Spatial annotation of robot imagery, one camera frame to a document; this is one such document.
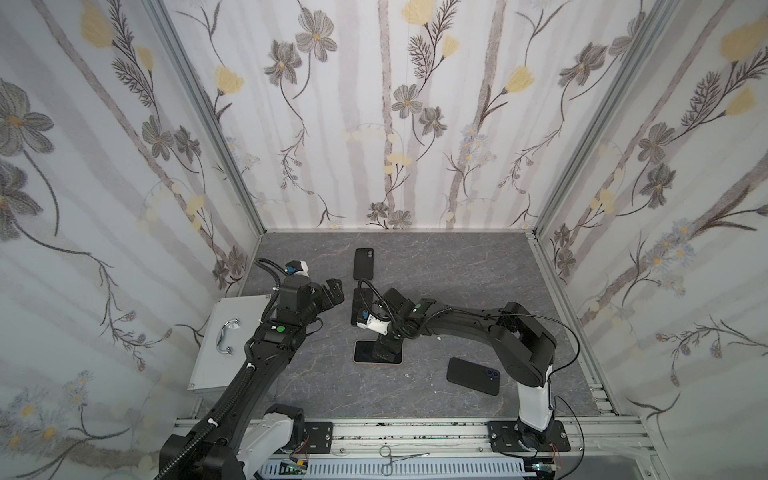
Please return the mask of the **black phone case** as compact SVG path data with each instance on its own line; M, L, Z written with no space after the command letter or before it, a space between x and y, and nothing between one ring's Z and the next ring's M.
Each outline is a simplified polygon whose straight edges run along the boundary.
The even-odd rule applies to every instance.
M374 249L370 247L357 248L353 259L353 279L372 280L374 278Z

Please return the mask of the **purple phone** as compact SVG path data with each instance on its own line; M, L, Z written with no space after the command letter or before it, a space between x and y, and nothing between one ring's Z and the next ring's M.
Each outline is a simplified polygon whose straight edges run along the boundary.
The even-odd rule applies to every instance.
M367 287L355 288L352 295L351 320L352 326L365 326L370 316L370 307L373 305L373 292Z

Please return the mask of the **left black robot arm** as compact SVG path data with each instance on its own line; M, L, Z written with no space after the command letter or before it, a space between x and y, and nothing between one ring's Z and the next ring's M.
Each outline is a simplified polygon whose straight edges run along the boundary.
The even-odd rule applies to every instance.
M159 455L158 479L254 479L275 452L303 443L304 413L275 404L251 430L255 407L307 338L307 327L344 302L343 283L312 281L302 261L285 268L264 258L256 267L275 285L261 322L244 344L245 359L211 410L184 436L173 434Z

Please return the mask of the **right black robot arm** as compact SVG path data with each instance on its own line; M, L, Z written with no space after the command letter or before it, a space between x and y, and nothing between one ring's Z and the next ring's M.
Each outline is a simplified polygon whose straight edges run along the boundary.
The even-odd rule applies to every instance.
M518 414L514 435L524 450L553 445L555 405L551 377L567 368L555 365L557 340L521 304L509 302L498 309L470 309L422 298L413 302L391 288L380 293L368 280L360 280L353 292L351 322L374 331L362 363L396 364L406 340L427 336L454 336L485 344L493 349L507 375L517 383Z

